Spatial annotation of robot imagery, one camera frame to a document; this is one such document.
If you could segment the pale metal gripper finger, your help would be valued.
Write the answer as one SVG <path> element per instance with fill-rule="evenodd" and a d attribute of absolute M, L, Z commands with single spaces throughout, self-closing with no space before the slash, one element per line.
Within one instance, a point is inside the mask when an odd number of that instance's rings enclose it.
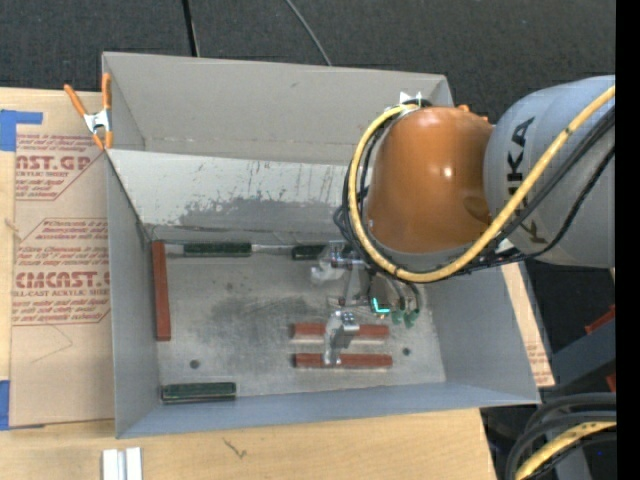
<path fill-rule="evenodd" d="M 337 281 L 343 277 L 351 247 L 344 241 L 331 241 L 320 252 L 316 264 L 310 269 L 313 284 Z"/>
<path fill-rule="evenodd" d="M 336 310 L 330 315 L 324 331 L 325 366 L 337 366 L 341 363 L 341 352 L 349 348 L 359 330 L 360 326 L 351 311 Z"/>

